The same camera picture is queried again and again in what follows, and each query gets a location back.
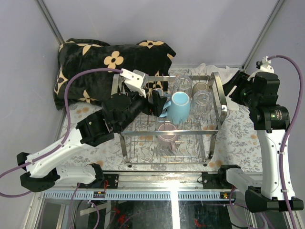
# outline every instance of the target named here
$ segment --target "table surface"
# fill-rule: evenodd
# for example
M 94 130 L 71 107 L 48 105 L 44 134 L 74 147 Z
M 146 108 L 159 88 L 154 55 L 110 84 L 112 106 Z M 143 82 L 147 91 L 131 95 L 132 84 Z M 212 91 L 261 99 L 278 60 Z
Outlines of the table surface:
M 188 68 L 171 68 L 170 75 L 188 74 Z M 70 105 L 71 125 L 88 115 L 100 110 L 98 106 L 85 102 Z M 67 130 L 67 118 L 61 135 Z M 84 150 L 65 161 L 66 166 L 85 166 L 90 163 L 100 164 L 103 170 L 139 170 L 139 171 L 217 171 L 221 165 L 237 164 L 247 172 L 262 171 L 262 157 L 259 141 L 249 118 L 248 108 L 239 106 L 239 111 L 229 111 L 222 129 L 217 134 L 214 156 L 208 166 L 189 164 L 133 165 L 128 168 L 122 157 L 118 134 L 115 138 L 96 148 Z

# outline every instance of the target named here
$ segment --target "wire rack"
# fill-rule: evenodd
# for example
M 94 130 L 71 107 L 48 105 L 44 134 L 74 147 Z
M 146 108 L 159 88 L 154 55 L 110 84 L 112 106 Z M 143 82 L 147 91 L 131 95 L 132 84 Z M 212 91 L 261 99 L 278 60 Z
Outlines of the wire rack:
M 149 76 L 148 82 L 168 82 L 171 88 L 177 76 Z M 166 118 L 140 114 L 121 134 L 123 158 L 127 166 L 135 164 L 203 164 L 207 165 L 214 155 L 216 135 L 226 117 L 227 106 L 218 73 L 211 76 L 189 76 L 193 83 L 204 81 L 210 90 L 216 90 L 213 97 L 213 109 L 208 116 L 196 120 L 192 115 L 183 124 L 175 125 L 177 130 L 158 131 L 163 123 L 170 123 Z M 116 88 L 121 85 L 119 76 L 113 80 Z M 158 135 L 178 135 L 175 141 L 176 152 L 158 142 Z

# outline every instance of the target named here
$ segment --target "gray wall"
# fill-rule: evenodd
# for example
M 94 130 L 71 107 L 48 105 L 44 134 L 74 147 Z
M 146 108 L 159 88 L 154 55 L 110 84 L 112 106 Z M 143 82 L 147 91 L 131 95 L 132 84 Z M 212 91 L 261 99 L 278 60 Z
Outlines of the gray wall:
M 65 39 L 162 40 L 175 65 L 243 64 L 277 0 L 45 0 Z
M 248 68 L 255 70 L 255 62 L 268 55 L 287 55 L 300 66 L 303 78 L 305 75 L 305 1 L 289 0 L 279 13 L 270 31 L 263 40 L 262 46 Z M 275 73 L 281 80 L 278 103 L 288 108 L 290 116 L 295 111 L 298 97 L 299 80 L 297 73 L 289 62 L 283 59 L 272 61 Z M 289 138 L 289 166 L 292 184 L 298 198 L 305 201 L 305 98 L 295 127 Z
M 58 43 L 33 0 L 1 1 L 0 7 L 0 172 L 17 165 L 19 152 L 37 152 L 54 141 L 61 113 L 56 110 Z M 19 176 L 0 181 L 0 191 L 26 191 Z M 32 195 L 0 197 L 3 229 L 20 229 Z

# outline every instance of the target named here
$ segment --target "blue mug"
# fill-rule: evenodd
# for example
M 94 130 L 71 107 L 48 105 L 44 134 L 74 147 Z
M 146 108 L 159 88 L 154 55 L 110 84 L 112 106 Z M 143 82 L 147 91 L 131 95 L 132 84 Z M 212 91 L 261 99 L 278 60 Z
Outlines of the blue mug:
M 165 108 L 167 111 L 162 113 L 160 117 L 167 117 L 174 125 L 184 123 L 191 109 L 190 97 L 184 92 L 176 92 L 172 95 L 171 100 L 164 105 L 163 109 Z

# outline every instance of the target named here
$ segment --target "pillow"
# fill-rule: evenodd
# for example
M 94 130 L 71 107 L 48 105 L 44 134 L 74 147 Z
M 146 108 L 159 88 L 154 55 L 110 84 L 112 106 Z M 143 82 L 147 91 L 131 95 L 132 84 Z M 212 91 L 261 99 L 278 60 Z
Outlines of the pillow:
M 168 75 L 176 53 L 161 41 L 142 41 L 136 45 L 109 45 L 98 40 L 69 39 L 58 53 L 59 73 L 54 87 L 54 101 L 58 110 L 64 107 L 64 91 L 76 74 L 93 68 L 139 70 L 149 76 Z M 101 106 L 111 96 L 113 72 L 90 73 L 75 80 L 68 93 L 68 102 L 79 101 Z M 149 82 L 150 88 L 163 88 L 168 83 Z

